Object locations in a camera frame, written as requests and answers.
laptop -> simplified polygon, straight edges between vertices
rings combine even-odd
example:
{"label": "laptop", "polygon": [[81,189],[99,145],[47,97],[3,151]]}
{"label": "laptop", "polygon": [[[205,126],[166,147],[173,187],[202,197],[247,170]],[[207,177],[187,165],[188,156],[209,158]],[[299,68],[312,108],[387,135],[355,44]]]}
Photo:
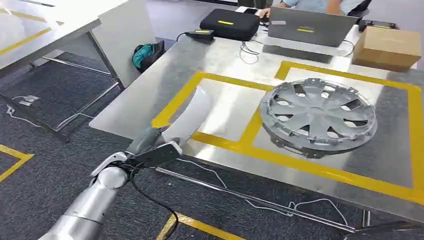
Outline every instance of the laptop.
{"label": "laptop", "polygon": [[338,47],[358,18],[272,6],[268,36]]}

black cable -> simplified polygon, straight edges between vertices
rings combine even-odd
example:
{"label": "black cable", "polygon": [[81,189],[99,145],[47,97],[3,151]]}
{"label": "black cable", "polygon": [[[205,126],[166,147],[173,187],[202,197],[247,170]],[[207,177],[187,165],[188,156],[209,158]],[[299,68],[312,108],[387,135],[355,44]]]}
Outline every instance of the black cable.
{"label": "black cable", "polygon": [[350,51],[349,54],[346,54],[345,57],[347,57],[347,56],[351,55],[352,53],[354,53],[354,51],[355,51],[355,44],[353,42],[349,41],[349,40],[346,40],[346,39],[344,39],[343,42],[347,42],[347,43],[350,43],[352,45],[352,51]]}
{"label": "black cable", "polygon": [[137,164],[136,166],[135,166],[135,168],[131,171],[131,174],[129,175],[129,181],[132,183],[132,186],[134,186],[134,188],[135,188],[135,190],[137,190],[137,192],[139,192],[141,195],[143,195],[146,199],[148,199],[148,200],[150,200],[150,201],[152,201],[152,202],[154,202],[155,204],[157,204],[157,205],[159,205],[159,206],[161,206],[161,207],[163,207],[163,208],[165,208],[166,210],[168,210],[168,211],[170,211],[173,215],[174,215],[174,217],[175,217],[175,223],[173,224],[173,226],[172,226],[172,228],[171,228],[171,230],[169,230],[167,233],[166,233],[166,235],[163,237],[163,239],[165,240],[165,239],[168,239],[174,232],[175,232],[175,229],[177,228],[177,226],[178,226],[178,215],[177,215],[177,213],[174,211],[174,210],[172,210],[169,206],[167,206],[167,205],[165,205],[165,204],[163,204],[163,203],[161,203],[161,202],[159,202],[159,201],[157,201],[157,200],[155,200],[155,199],[153,199],[151,196],[149,196],[149,195],[147,195],[143,190],[141,190],[140,189],[140,187],[136,184],[136,181],[134,180],[134,177],[136,176],[136,174],[139,172],[139,170],[140,169],[142,169],[142,168],[144,168],[143,167],[143,165],[145,164],[146,162],[144,161],[144,162],[140,162],[139,164]]}
{"label": "black cable", "polygon": [[250,50],[250,48],[246,45],[246,42],[245,41],[242,41],[241,42],[240,50],[243,51],[243,52],[245,52],[245,53],[247,53],[247,54],[259,55],[259,52]]}
{"label": "black cable", "polygon": [[250,42],[255,42],[255,43],[258,43],[258,44],[262,44],[262,45],[263,45],[263,43],[262,43],[262,42],[260,42],[260,41],[256,41],[256,40],[253,40],[253,39],[251,39],[251,40],[250,40]]}
{"label": "black cable", "polygon": [[180,33],[180,34],[176,37],[176,41],[178,42],[178,39],[179,39],[182,35],[184,35],[184,34],[187,34],[187,32]]}

yellow tape square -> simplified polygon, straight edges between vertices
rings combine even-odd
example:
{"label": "yellow tape square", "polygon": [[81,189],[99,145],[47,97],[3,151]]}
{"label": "yellow tape square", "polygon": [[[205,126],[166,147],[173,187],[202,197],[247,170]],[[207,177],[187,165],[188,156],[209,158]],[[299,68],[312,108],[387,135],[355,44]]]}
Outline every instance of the yellow tape square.
{"label": "yellow tape square", "polygon": [[[219,148],[231,150],[253,158],[262,159],[274,164],[297,169],[327,179],[424,205],[424,176],[422,176],[424,174],[421,173],[422,170],[424,170],[424,162],[420,159],[420,156],[422,156],[424,153],[422,145],[420,144],[420,141],[424,139],[421,88],[408,83],[368,77],[288,61],[283,61],[281,63],[275,78],[284,80],[289,73],[290,68],[309,70],[313,72],[340,76],[406,90],[408,101],[410,159],[413,188],[343,171],[341,169],[325,166],[297,157],[284,155],[260,147],[255,147],[253,146],[253,140],[262,126],[262,120],[258,111],[253,114],[238,141],[228,140],[226,138],[206,134],[199,131],[196,132],[191,137],[191,139]],[[176,96],[169,102],[169,104],[158,114],[158,116],[152,120],[152,126],[160,127],[169,124],[168,121],[172,115],[190,95],[190,93],[194,91],[199,82],[204,78],[264,91],[270,91],[274,88],[272,85],[250,82],[211,73],[196,72],[193,77],[184,85],[184,87],[176,94]]]}

yellow tape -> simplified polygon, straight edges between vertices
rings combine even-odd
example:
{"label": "yellow tape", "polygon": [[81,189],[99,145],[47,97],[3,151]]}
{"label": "yellow tape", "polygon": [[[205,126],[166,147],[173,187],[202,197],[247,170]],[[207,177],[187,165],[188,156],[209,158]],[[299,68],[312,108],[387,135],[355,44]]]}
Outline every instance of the yellow tape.
{"label": "yellow tape", "polygon": [[337,71],[337,70],[327,69],[327,68],[323,68],[319,66],[311,66],[311,65],[306,65],[306,64],[301,64],[301,63],[296,63],[291,61],[282,61],[280,68],[283,68],[284,71],[279,70],[277,74],[275,75],[275,77],[281,80],[284,80],[287,77],[287,74],[290,68],[296,68],[296,69],[303,69],[303,70],[308,70],[308,71],[322,73],[322,74],[330,74],[330,75],[340,76],[344,78],[355,79],[355,80],[374,83],[374,84],[381,84],[381,85],[394,87],[398,89],[406,89],[406,90],[417,89],[417,86],[409,84],[409,83],[358,75],[358,74],[354,74],[350,72]]}
{"label": "yellow tape", "polygon": [[[221,230],[219,228],[216,228],[214,226],[208,225],[206,223],[203,223],[201,221],[195,220],[191,217],[185,216],[181,213],[176,213],[178,216],[178,222],[185,224],[187,226],[190,226],[192,228],[198,229],[200,231],[203,231],[205,233],[208,233],[210,235],[213,235],[215,237],[218,237],[220,239],[224,240],[244,240],[244,238],[241,238],[237,235],[231,234],[229,232],[226,232],[224,230]],[[173,224],[175,223],[175,217],[173,214],[169,217],[168,221],[163,226],[162,230],[160,231],[159,235],[157,236],[156,240],[163,240],[167,232],[171,229]]]}
{"label": "yellow tape", "polygon": [[19,159],[19,161],[16,162],[13,166],[11,166],[5,172],[0,174],[0,183],[34,156],[34,154],[25,154],[1,144],[0,144],[0,152],[3,152],[5,154],[11,155]]}
{"label": "yellow tape", "polygon": [[[421,156],[424,155],[424,148],[421,144],[421,140],[424,139],[424,127],[423,127],[423,114],[422,114],[422,103],[421,103],[421,89],[418,86],[397,82],[387,79],[380,79],[375,77],[368,77],[358,75],[349,72],[341,72],[331,70],[322,67],[310,66],[295,62],[283,61],[280,69],[275,75],[275,78],[284,80],[290,68],[298,68],[308,71],[314,71],[323,74],[341,76],[354,80],[381,84],[389,87],[399,88],[407,90],[408,92],[408,118],[409,118],[409,135],[410,135],[410,156],[411,156],[411,168],[413,174],[413,188],[408,188],[389,182],[384,182],[371,177],[358,175],[351,172],[346,172],[337,168],[324,166],[318,163],[307,161],[300,158],[286,156],[280,153],[265,150],[259,147],[252,146],[252,143],[261,128],[262,121],[260,118],[259,111],[257,110],[249,121],[246,129],[241,135],[239,141],[234,142],[225,138],[205,134],[202,132],[196,132],[192,139],[224,148],[227,150],[235,151],[240,154],[244,154],[250,157],[263,159],[265,161],[283,165],[289,168],[298,169],[300,171],[317,175],[320,177],[332,179],[349,185],[357,186],[363,189],[375,191],[378,193],[390,195],[393,197],[405,199],[411,202],[419,203],[424,205],[424,161],[421,160]],[[249,88],[255,88],[259,90],[269,91],[274,86],[244,81],[240,79],[215,75],[211,73],[197,72],[177,93],[176,97],[161,111],[161,113],[153,120],[157,122],[157,127],[166,125],[168,119],[174,114],[178,107],[184,102],[189,94],[196,88],[197,84],[203,79],[211,79],[220,82],[240,85]]]}
{"label": "yellow tape", "polygon": [[274,86],[266,85],[257,82],[240,80],[237,78],[225,77],[212,73],[198,71],[196,72],[181,90],[174,96],[174,98],[166,105],[166,107],[151,121],[152,127],[162,127],[169,124],[169,119],[185,101],[188,95],[193,92],[202,79],[212,79],[223,83],[240,85],[247,88],[254,88],[264,91],[270,91]]}
{"label": "yellow tape", "polygon": [[349,72],[342,72],[331,70],[327,68],[310,66],[301,63],[283,61],[281,62],[280,69],[278,70],[275,78],[284,80],[290,68],[298,68],[303,70],[314,71],[323,74],[330,74],[341,76],[344,78],[355,79],[359,81],[381,84],[393,88],[404,89],[407,91],[408,96],[408,121],[409,121],[409,149],[410,149],[410,163],[412,169],[412,187],[419,191],[424,191],[424,162],[422,156],[424,154],[424,139],[423,128],[423,107],[422,107],[422,90],[419,86],[413,84],[393,81],[388,79],[381,79],[375,77],[368,77]]}
{"label": "yellow tape", "polygon": [[31,41],[31,40],[33,40],[33,39],[35,39],[35,38],[37,38],[37,37],[39,37],[39,36],[41,36],[41,35],[45,34],[45,33],[48,33],[48,32],[50,32],[51,30],[52,30],[52,29],[51,29],[50,27],[48,27],[48,28],[46,28],[46,29],[44,29],[44,30],[41,30],[41,31],[39,31],[39,32],[37,32],[37,33],[35,33],[35,34],[33,34],[33,35],[29,36],[29,37],[26,37],[26,38],[24,38],[24,39],[22,39],[22,40],[20,40],[20,41],[17,41],[17,42],[15,42],[15,43],[14,43],[14,44],[12,44],[12,45],[9,45],[9,46],[7,46],[7,47],[5,47],[5,48],[3,48],[3,49],[0,49],[0,55],[4,54],[4,53],[6,53],[6,52],[8,52],[8,51],[10,51],[10,50],[12,50],[12,49],[14,49],[14,48],[17,48],[17,47],[21,46],[22,44],[24,44],[24,43],[26,43],[26,42],[29,42],[29,41]]}
{"label": "yellow tape", "polygon": [[5,8],[0,8],[0,13],[11,14],[11,15],[16,16],[18,18],[31,19],[31,20],[34,20],[34,21],[47,23],[47,21],[42,17],[33,16],[33,15],[29,15],[29,14],[26,14],[26,13],[23,13],[23,12],[13,11],[13,10],[5,9]]}
{"label": "yellow tape", "polygon": [[246,129],[241,134],[241,137],[238,140],[238,143],[245,146],[252,145],[261,126],[262,126],[261,114],[259,112],[259,109],[256,109],[249,123],[247,124]]}
{"label": "yellow tape", "polygon": [[408,91],[409,155],[412,169],[412,184],[415,189],[424,191],[424,128],[421,96],[422,92],[420,88],[415,91]]}
{"label": "yellow tape", "polygon": [[310,29],[303,29],[303,28],[298,28],[297,29],[299,32],[305,32],[305,33],[315,33],[314,30],[310,30]]}
{"label": "yellow tape", "polygon": [[408,187],[399,186],[371,177],[361,176],[355,173],[321,165],[308,160],[283,155],[277,152],[272,152],[259,147],[240,144],[222,137],[209,135],[202,132],[196,132],[191,138],[193,140],[205,144],[228,149],[239,154],[262,159],[270,163],[297,169],[306,173],[336,180],[342,183],[357,186],[363,189],[368,189],[378,193],[391,195],[415,203],[424,204],[424,192],[414,191],[413,189]]}
{"label": "yellow tape", "polygon": [[234,23],[232,23],[232,22],[228,22],[228,21],[221,21],[221,20],[219,20],[218,21],[218,23],[220,23],[220,24],[227,24],[227,25],[233,25]]}
{"label": "yellow tape", "polygon": [[195,228],[195,229],[199,229],[199,230],[201,230],[205,233],[208,233],[208,234],[213,235],[215,237],[218,237],[220,239],[224,239],[224,240],[243,240],[244,239],[244,238],[241,238],[241,237],[236,236],[234,234],[231,234],[229,232],[218,229],[214,226],[205,224],[201,221],[197,221],[197,220],[195,220],[191,217],[184,216],[180,213],[178,213],[177,215],[178,215],[178,221],[180,223],[183,223],[183,224],[188,225],[188,226]]}
{"label": "yellow tape", "polygon": [[168,218],[168,221],[166,221],[162,230],[159,232],[159,235],[157,235],[156,240],[163,240],[165,235],[167,234],[167,232],[174,225],[174,223],[175,223],[175,216],[173,214],[171,214],[171,216]]}

metal table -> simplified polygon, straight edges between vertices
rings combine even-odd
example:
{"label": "metal table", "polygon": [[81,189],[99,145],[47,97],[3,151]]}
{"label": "metal table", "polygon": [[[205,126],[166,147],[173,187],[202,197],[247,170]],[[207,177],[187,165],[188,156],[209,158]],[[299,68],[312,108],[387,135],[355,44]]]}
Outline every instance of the metal table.
{"label": "metal table", "polygon": [[[359,33],[354,28],[349,35],[357,40]],[[308,46],[307,43],[272,39],[262,31],[255,39],[302,50],[313,48],[314,52],[328,51],[325,53],[329,54],[333,51],[332,55],[342,56],[350,47],[348,44],[342,46],[345,48],[342,51]],[[240,52],[239,41],[215,38],[212,44],[205,44],[181,37],[89,125],[133,139],[142,129],[148,128],[152,120],[154,125],[166,123],[172,109],[177,109],[169,120],[172,122],[184,109],[184,102],[190,100],[191,90],[199,84],[212,95],[214,107],[203,126],[184,146],[185,154],[206,164],[262,176],[351,203],[364,210],[363,227],[292,211],[166,169],[158,168],[159,172],[351,234],[410,229],[417,226],[414,224],[424,223],[424,181],[420,176],[422,147],[419,143],[423,136],[423,96],[419,87],[424,87],[424,72],[396,73],[357,66],[351,64],[350,58],[342,56],[334,56],[329,63],[320,63],[265,53],[262,44],[257,42],[246,44],[251,50],[260,52],[258,59]],[[307,158],[273,144],[255,113],[264,90],[283,81],[307,78],[321,78],[359,90],[376,107],[378,128],[374,138],[353,151],[322,158]],[[183,100],[175,101],[176,94],[183,96]],[[370,209],[406,221],[369,226]]]}
{"label": "metal table", "polygon": [[[72,39],[87,34],[110,73],[54,58],[49,58],[49,60],[113,77],[116,83],[83,106],[77,114],[84,112],[113,88],[118,86],[121,90],[124,89],[96,38],[90,32],[101,24],[97,16],[82,14],[75,17],[75,13],[57,12],[52,7],[18,0],[0,0],[0,18],[0,28],[2,28],[2,36],[4,36],[0,42],[0,77],[30,64],[32,61],[58,49]],[[78,116],[76,115],[57,128],[52,128],[37,119],[30,111],[1,93],[0,100],[3,100],[24,115],[25,118],[45,128],[64,142],[67,142],[68,139],[60,134],[59,131]]]}

